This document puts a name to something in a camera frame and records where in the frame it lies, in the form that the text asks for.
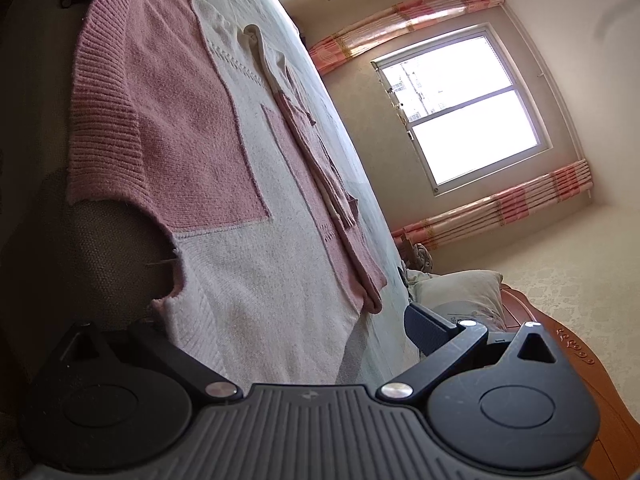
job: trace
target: window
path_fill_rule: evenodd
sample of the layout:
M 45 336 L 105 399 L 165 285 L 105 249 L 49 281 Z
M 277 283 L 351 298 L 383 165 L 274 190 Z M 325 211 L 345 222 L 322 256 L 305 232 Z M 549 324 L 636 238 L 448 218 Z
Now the window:
M 487 28 L 373 62 L 435 194 L 546 149 L 526 92 Z

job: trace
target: mattress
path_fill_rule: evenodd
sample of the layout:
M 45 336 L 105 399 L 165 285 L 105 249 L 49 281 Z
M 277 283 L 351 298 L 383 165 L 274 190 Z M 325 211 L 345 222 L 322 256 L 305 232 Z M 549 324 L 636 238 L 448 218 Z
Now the mattress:
M 239 28 L 260 27 L 296 71 L 325 131 L 332 132 L 324 139 L 327 151 L 347 192 L 358 199 L 364 237 L 388 282 L 382 312 L 361 314 L 345 346 L 333 350 L 342 357 L 336 380 L 376 387 L 417 362 L 418 352 L 402 325 L 408 298 L 399 255 L 362 165 L 279 2 L 205 1 Z M 0 231 L 0 282 L 10 293 L 0 324 L 29 376 L 71 320 L 91 318 L 104 330 L 121 329 L 148 314 L 149 301 L 172 286 L 162 265 L 172 247 L 149 218 L 122 203 L 69 207 L 64 201 L 71 67 L 85 11 L 60 9 L 57 0 L 15 0 L 0 46 L 1 59 L 12 61 L 3 71 L 14 89 L 0 104 L 12 133 L 4 149 L 6 214 Z

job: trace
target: patterned curtain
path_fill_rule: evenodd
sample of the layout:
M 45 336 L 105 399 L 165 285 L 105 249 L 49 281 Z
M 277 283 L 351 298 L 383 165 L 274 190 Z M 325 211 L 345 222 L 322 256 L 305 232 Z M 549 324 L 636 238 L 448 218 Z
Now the patterned curtain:
M 405 235 L 412 244 L 424 244 L 433 250 L 526 218 L 592 187 L 589 165 L 586 160 L 579 160 L 477 202 L 407 225 L 391 234 L 398 248 L 402 246 L 402 235 Z
M 385 41 L 504 0 L 407 0 L 332 34 L 309 49 L 320 75 Z

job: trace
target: ribbed plastic surface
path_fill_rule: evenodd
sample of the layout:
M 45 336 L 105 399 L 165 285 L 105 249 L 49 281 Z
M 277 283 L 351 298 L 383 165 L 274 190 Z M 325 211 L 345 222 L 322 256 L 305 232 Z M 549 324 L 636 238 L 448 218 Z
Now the ribbed plastic surface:
M 255 385 L 242 402 L 204 409 L 178 446 L 154 462 L 100 480 L 498 478 L 446 455 L 418 417 L 378 403 L 363 386 Z M 82 476 L 38 466 L 26 478 Z M 571 469 L 547 478 L 588 477 Z

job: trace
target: wooden furniture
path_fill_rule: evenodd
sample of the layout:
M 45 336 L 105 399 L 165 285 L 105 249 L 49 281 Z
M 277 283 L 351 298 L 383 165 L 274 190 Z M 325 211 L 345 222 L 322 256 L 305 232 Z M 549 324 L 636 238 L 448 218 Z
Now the wooden furniture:
M 542 323 L 558 338 L 574 369 L 600 409 L 600 431 L 585 464 L 596 480 L 626 480 L 640 468 L 640 424 L 629 413 L 604 366 L 591 349 L 567 327 L 540 312 L 527 297 L 502 286 L 502 304 L 510 332 L 526 321 Z

